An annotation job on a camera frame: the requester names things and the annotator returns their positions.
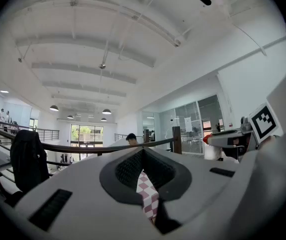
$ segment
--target wooden post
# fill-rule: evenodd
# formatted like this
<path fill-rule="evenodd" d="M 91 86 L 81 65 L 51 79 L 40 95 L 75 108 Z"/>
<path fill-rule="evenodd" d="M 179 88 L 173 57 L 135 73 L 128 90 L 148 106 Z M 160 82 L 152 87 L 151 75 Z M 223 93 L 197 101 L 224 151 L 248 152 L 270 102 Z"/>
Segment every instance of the wooden post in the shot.
<path fill-rule="evenodd" d="M 182 141 L 181 141 L 181 129 L 179 126 L 172 127 L 173 138 L 174 138 L 174 147 L 173 151 L 177 154 L 182 154 Z"/>
<path fill-rule="evenodd" d="M 148 143 L 150 141 L 150 132 L 149 129 L 145 129 L 144 132 L 144 143 Z"/>

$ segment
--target white ceiling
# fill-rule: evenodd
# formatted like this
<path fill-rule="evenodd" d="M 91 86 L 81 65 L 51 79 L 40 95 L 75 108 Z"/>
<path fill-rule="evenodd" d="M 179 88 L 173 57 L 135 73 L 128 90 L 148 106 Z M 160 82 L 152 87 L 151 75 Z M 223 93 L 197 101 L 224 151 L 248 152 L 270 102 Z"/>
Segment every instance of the white ceiling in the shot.
<path fill-rule="evenodd" d="M 176 39 L 182 46 L 189 42 L 186 30 L 204 15 L 216 8 L 224 16 L 230 2 L 243 2 L 244 10 L 256 3 L 212 1 L 211 7 L 199 0 L 12 0 L 1 22 L 53 104 L 89 114 L 116 112 L 176 53 Z"/>

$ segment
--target black jacket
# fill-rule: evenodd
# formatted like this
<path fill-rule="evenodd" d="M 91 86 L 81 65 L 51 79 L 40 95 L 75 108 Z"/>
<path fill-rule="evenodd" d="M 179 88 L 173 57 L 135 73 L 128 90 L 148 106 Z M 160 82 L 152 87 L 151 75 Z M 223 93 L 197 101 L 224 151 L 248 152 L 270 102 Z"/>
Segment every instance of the black jacket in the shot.
<path fill-rule="evenodd" d="M 35 131 L 20 130 L 17 133 L 11 145 L 10 158 L 15 184 L 24 193 L 50 177 L 47 153 Z"/>

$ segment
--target dark hair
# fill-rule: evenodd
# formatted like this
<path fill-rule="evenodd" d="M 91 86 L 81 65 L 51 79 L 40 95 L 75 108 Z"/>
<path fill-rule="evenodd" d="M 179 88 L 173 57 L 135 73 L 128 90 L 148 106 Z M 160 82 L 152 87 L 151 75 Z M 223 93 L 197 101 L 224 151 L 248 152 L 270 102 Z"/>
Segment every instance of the dark hair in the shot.
<path fill-rule="evenodd" d="M 126 140 L 137 140 L 137 137 L 135 136 L 134 133 L 130 133 L 129 135 L 127 135 Z"/>

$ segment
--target checkered fabric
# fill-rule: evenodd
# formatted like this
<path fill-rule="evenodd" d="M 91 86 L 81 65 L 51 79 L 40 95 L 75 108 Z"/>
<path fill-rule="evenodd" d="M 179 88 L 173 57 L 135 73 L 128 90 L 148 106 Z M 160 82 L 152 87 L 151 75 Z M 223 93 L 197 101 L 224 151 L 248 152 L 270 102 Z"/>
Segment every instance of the checkered fabric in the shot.
<path fill-rule="evenodd" d="M 155 190 L 152 182 L 143 171 L 138 177 L 136 192 L 143 197 L 143 211 L 146 216 L 149 219 L 155 218 L 159 205 L 159 193 Z"/>

